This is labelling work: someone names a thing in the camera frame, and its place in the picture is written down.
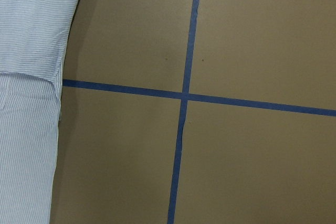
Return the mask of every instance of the cardboard surface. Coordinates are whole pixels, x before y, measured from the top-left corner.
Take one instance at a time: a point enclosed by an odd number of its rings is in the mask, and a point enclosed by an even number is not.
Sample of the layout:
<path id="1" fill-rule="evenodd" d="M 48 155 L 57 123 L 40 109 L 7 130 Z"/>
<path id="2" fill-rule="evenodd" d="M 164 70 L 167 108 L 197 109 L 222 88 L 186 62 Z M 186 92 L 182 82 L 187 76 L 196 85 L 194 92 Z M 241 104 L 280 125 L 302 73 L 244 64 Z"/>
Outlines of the cardboard surface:
<path id="1" fill-rule="evenodd" d="M 165 223 L 179 105 L 65 87 L 50 223 Z"/>
<path id="2" fill-rule="evenodd" d="M 80 0 L 64 78 L 181 91 L 192 0 Z"/>
<path id="3" fill-rule="evenodd" d="M 336 0 L 201 0 L 191 93 L 336 109 Z"/>
<path id="4" fill-rule="evenodd" d="M 336 222 L 335 123 L 189 102 L 175 223 Z"/>
<path id="5" fill-rule="evenodd" d="M 182 91 L 192 0 L 80 0 L 64 78 Z M 190 93 L 336 109 L 335 0 L 200 0 Z M 167 222 L 180 101 L 64 87 L 51 224 Z M 336 223 L 336 118 L 188 102 L 175 224 Z"/>

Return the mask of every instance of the white and blue striped cloth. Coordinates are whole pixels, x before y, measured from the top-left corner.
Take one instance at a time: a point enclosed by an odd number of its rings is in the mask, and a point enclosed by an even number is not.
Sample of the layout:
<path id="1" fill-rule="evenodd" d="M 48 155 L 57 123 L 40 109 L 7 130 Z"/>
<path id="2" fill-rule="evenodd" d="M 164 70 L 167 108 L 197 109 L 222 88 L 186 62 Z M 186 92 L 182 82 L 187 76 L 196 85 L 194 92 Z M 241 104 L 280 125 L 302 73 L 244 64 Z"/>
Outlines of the white and blue striped cloth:
<path id="1" fill-rule="evenodd" d="M 78 0 L 0 0 L 0 224 L 47 224 Z"/>

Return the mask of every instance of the blue tape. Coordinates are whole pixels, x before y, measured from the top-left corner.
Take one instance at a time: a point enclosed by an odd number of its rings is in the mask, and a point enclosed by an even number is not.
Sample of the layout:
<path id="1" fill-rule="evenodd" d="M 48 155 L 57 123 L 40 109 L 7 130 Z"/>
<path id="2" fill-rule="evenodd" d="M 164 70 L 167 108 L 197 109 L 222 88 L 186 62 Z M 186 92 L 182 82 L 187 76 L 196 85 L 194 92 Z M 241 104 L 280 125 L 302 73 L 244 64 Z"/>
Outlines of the blue tape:
<path id="1" fill-rule="evenodd" d="M 156 89 L 144 89 L 144 88 L 135 88 L 128 86 L 120 86 L 114 84 L 103 84 L 96 82 L 86 82 L 86 81 L 74 81 L 63 79 L 63 86 L 73 87 L 73 88 L 83 88 L 83 89 L 94 89 L 94 90 L 103 90 L 103 91 L 112 91 L 128 94 L 139 94 L 139 95 L 148 95 L 152 97 L 162 97 L 162 98 L 172 98 L 179 100 L 190 100 L 196 102 L 208 102 L 208 103 L 217 103 L 217 104 L 226 104 L 233 106 L 243 106 L 250 108 L 258 109 L 267 109 L 267 110 L 280 110 L 296 113 L 306 113 L 314 115 L 326 115 L 326 116 L 336 116 L 336 110 L 296 106 L 296 105 L 287 105 L 280 103 L 271 103 L 271 102 L 258 102 L 242 99 L 233 99 L 225 97 L 213 97 L 211 95 L 202 95 L 202 94 L 183 94 L 180 92 L 165 91 L 165 90 L 156 90 Z"/>
<path id="2" fill-rule="evenodd" d="M 181 99 L 181 106 L 180 106 L 180 118 L 178 121 L 179 125 L 177 129 L 177 137 L 176 137 L 176 148 L 175 148 L 174 167 L 173 167 L 172 184 L 171 184 L 171 191 L 170 191 L 167 224 L 173 224 L 174 218 L 175 218 L 177 189 L 179 186 L 178 179 L 180 177 L 180 166 L 181 166 L 181 157 L 182 157 L 183 128 L 184 128 L 185 118 L 186 118 L 186 113 L 187 113 L 188 95 L 189 95 L 189 88 L 190 88 L 191 69 L 192 69 L 192 63 L 193 63 L 194 44 L 195 44 L 195 35 L 196 35 L 196 24 L 197 24 L 197 14 L 198 14 L 197 10 L 198 10 L 199 3 L 200 3 L 200 0 L 193 0 L 192 9 L 191 9 L 188 44 L 187 44 L 187 52 L 186 52 L 185 67 L 184 67 L 182 99 Z"/>
<path id="3" fill-rule="evenodd" d="M 120 86 L 120 85 L 114 85 L 114 84 L 87 82 L 87 81 L 74 81 L 74 80 L 64 79 L 63 86 L 73 87 L 73 88 L 112 91 L 112 92 L 127 93 L 127 94 L 149 95 L 152 97 L 163 97 L 163 98 L 173 98 L 173 99 L 182 98 L 182 94 L 179 92 L 156 90 L 156 89 L 144 89 L 144 88 Z"/>
<path id="4" fill-rule="evenodd" d="M 201 95 L 201 94 L 189 94 L 188 99 L 197 102 L 209 102 L 209 103 L 244 106 L 244 107 L 267 109 L 267 110 L 280 110 L 280 111 L 289 111 L 289 112 L 315 114 L 315 115 L 336 116 L 336 110 L 318 109 L 318 108 L 286 105 L 270 102 L 257 102 L 257 101 L 232 99 L 224 97 L 212 97 L 209 95 Z"/>

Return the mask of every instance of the fabric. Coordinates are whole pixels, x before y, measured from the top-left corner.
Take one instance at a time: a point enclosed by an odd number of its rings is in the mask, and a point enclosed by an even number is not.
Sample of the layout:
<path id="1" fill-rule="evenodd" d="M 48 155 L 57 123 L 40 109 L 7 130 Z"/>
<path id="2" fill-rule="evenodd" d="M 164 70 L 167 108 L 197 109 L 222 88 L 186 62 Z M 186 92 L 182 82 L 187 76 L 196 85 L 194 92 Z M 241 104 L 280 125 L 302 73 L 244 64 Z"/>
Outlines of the fabric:
<path id="1" fill-rule="evenodd" d="M 78 0 L 0 0 L 0 224 L 47 224 Z"/>
<path id="2" fill-rule="evenodd" d="M 0 72 L 52 82 L 58 96 L 78 0 L 0 0 Z"/>
<path id="3" fill-rule="evenodd" d="M 49 223 L 59 102 L 51 82 L 0 74 L 0 223 Z"/>

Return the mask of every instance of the blue striped fabric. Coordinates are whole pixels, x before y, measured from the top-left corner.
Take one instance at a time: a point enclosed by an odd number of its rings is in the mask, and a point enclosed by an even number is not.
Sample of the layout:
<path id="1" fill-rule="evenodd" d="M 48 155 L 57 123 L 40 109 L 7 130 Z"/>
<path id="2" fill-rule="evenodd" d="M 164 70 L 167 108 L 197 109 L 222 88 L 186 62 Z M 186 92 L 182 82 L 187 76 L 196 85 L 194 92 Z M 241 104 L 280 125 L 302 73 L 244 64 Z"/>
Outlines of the blue striped fabric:
<path id="1" fill-rule="evenodd" d="M 0 223 L 47 224 L 59 102 L 51 82 L 0 74 Z"/>
<path id="2" fill-rule="evenodd" d="M 0 224 L 47 224 L 78 0 L 0 0 Z"/>
<path id="3" fill-rule="evenodd" d="M 46 79 L 61 93 L 71 20 L 78 0 L 0 0 L 0 72 Z"/>

